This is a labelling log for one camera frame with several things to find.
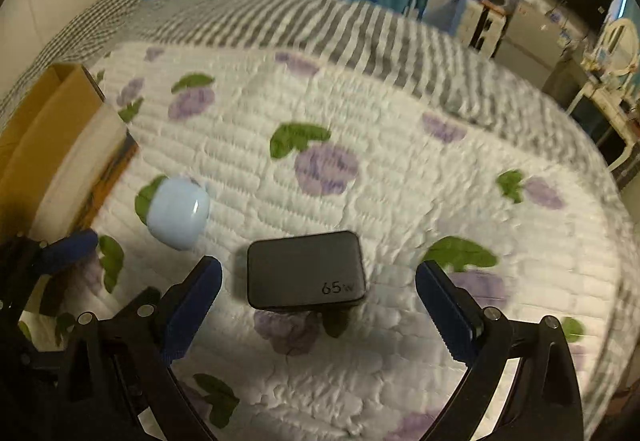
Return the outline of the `floral quilted blanket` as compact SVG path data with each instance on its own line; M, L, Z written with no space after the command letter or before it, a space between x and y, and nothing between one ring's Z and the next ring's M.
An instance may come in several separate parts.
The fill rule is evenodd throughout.
M584 396L622 257L572 169L292 52L126 42L92 74L140 150L94 221L98 256L56 320L82 310L106 319L217 257L224 286L174 369L220 439L418 439L464 373L414 290L425 258L512 319L555 315ZM168 178L210 197L188 250L146 226ZM250 306L250 244L343 230L360 239L367 282L343 333L315 312Z

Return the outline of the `white suitcase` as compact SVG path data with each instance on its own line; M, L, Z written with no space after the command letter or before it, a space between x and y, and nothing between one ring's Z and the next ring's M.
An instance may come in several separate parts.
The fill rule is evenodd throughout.
M445 0L424 16L427 24L487 59L496 53L507 20L506 10L489 0Z

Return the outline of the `silver mini fridge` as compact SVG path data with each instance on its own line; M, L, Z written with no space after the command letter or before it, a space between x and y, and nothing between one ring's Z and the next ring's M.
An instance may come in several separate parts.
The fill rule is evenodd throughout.
M562 57L561 27L525 1L519 1L500 39L494 61L538 89Z

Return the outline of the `white dressing table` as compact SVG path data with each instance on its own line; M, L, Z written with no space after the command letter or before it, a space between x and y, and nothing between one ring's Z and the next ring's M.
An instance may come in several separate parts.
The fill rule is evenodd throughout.
M612 172L629 160L639 142L638 120L631 116L631 103L620 90L608 88L581 66L573 76L582 86L565 113L582 127Z

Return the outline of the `black 65W charger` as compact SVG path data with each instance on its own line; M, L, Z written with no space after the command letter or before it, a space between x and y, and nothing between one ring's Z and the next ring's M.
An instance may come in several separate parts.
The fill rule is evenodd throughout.
M246 276L247 301L258 310L347 307L367 295L352 231L256 241L247 250Z

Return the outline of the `grey checkered bed sheet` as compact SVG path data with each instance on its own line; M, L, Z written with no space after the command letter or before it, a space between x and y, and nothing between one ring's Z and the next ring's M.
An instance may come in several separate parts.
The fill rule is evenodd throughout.
M602 156L558 105L435 27L367 1L98 0L3 92L2 118L12 117L48 66L92 65L128 39L154 46L303 51L405 89L433 108L572 169L603 205L622 257L613 314L582 397L585 428L596 429L639 336L639 253L631 219Z

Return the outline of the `oval white mirror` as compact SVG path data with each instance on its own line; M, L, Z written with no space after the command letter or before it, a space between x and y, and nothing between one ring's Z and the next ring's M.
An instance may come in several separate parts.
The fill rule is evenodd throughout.
M597 77L602 84L631 79L639 67L639 36L631 19L609 23L596 47Z

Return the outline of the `light blue earbuds case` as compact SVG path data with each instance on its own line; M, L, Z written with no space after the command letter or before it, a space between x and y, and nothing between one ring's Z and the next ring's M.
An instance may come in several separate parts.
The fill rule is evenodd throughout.
M168 178L152 197L146 226L163 244L191 249L203 233L210 208L208 193L190 179Z

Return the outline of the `brown cardboard box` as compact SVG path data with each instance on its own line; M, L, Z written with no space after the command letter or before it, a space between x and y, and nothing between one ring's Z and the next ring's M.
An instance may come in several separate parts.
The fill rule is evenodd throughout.
M137 150L85 66L47 68L1 132L1 241L88 229Z

